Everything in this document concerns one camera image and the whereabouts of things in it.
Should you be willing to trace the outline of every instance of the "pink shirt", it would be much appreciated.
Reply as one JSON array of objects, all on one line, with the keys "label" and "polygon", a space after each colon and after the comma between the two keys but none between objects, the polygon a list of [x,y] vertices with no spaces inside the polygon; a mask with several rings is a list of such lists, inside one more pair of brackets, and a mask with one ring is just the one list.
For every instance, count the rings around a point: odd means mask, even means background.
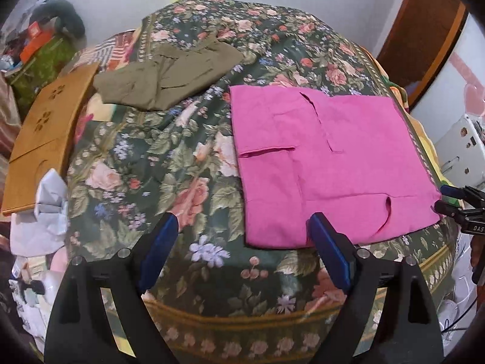
[{"label": "pink shirt", "polygon": [[391,98],[241,85],[231,108],[248,244],[312,246],[306,221],[319,211],[354,244],[439,220],[440,193]]}]

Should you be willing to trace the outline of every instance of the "bed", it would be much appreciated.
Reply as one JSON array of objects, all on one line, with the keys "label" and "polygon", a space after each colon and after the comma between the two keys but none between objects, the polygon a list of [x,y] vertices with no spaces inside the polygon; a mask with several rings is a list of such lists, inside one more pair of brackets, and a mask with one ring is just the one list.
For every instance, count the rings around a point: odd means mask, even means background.
[{"label": "bed", "polygon": [[[277,84],[331,96],[392,97],[430,179],[439,185],[445,178],[422,126],[406,111],[404,90],[389,82],[366,50],[301,10],[179,0],[145,17],[138,30],[80,52],[76,64],[101,61],[102,70],[116,69],[150,59],[159,42],[189,49],[209,33],[238,48],[244,60],[207,91],[164,112],[103,104],[98,94],[89,101],[68,170],[69,256],[108,258],[132,247],[165,211],[177,213],[183,229],[144,300],[179,361],[305,363],[345,296],[313,249],[244,244],[229,86]],[[444,218],[366,248],[397,261],[413,255],[438,305],[452,288],[457,233]],[[210,258],[202,256],[208,244],[217,247]],[[103,297],[117,343],[129,352],[109,291]],[[384,297],[379,290],[357,352],[372,343]]]}]

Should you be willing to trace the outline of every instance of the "cable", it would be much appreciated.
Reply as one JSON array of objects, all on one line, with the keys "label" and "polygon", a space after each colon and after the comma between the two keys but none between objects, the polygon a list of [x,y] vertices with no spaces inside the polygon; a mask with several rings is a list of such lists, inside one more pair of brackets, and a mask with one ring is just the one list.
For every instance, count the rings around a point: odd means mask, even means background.
[{"label": "cable", "polygon": [[448,331],[450,330],[450,328],[451,328],[451,327],[453,327],[453,326],[454,326],[455,324],[457,324],[457,323],[458,323],[458,322],[459,322],[461,319],[463,319],[463,316],[465,316],[465,315],[466,315],[466,314],[469,312],[469,310],[470,310],[470,309],[471,309],[471,308],[472,308],[472,307],[475,305],[475,303],[477,302],[477,299],[478,299],[478,297],[477,297],[475,300],[473,300],[473,302],[472,302],[472,303],[471,303],[471,305],[468,307],[468,309],[467,309],[466,311],[464,311],[464,312],[462,313],[462,315],[461,315],[460,317],[458,317],[458,319],[456,319],[456,320],[455,320],[455,321],[454,321],[454,322],[453,322],[453,323],[452,323],[450,326],[448,326],[447,328],[445,328],[445,329],[444,329],[444,330],[443,330],[441,333],[442,333],[442,334],[444,334],[444,333],[448,332]]},{"label": "cable", "polygon": [[463,331],[463,330],[468,330],[468,327],[462,327],[462,328],[459,328],[459,329],[452,329],[449,332],[452,332],[452,331]]}]

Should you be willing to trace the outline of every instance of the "metal screw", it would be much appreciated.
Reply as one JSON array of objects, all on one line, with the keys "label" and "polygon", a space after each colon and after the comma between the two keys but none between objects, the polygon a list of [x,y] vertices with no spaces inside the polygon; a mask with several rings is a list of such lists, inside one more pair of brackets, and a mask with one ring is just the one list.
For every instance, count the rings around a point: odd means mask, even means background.
[{"label": "metal screw", "polygon": [[367,259],[367,257],[370,257],[370,252],[365,248],[360,248],[357,249],[357,255],[361,259]]},{"label": "metal screw", "polygon": [[122,248],[122,249],[118,250],[118,257],[120,257],[121,259],[124,259],[124,258],[128,257],[131,253],[132,253],[132,251],[129,250],[128,248]]},{"label": "metal screw", "polygon": [[413,256],[406,256],[406,263],[409,265],[416,265],[418,262]]},{"label": "metal screw", "polygon": [[73,257],[73,259],[71,260],[71,264],[72,265],[79,265],[79,264],[82,263],[82,260],[84,260],[84,257],[83,256]]}]

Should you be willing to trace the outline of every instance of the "blue gripper pad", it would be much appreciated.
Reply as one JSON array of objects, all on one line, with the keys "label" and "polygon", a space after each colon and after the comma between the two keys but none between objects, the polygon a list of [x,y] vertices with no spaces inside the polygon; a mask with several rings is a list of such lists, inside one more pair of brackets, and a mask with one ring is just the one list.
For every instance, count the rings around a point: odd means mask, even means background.
[{"label": "blue gripper pad", "polygon": [[157,223],[154,231],[150,233],[156,233],[157,236],[141,263],[140,279],[137,283],[140,292],[154,286],[179,234],[177,217],[173,214],[168,215],[165,223]]},{"label": "blue gripper pad", "polygon": [[307,228],[333,284],[348,294],[356,268],[355,247],[345,235],[335,231],[321,212],[310,217]]},{"label": "blue gripper pad", "polygon": [[446,197],[457,198],[460,200],[464,199],[464,191],[458,187],[453,187],[449,185],[442,185],[440,187],[441,194],[445,195]]}]

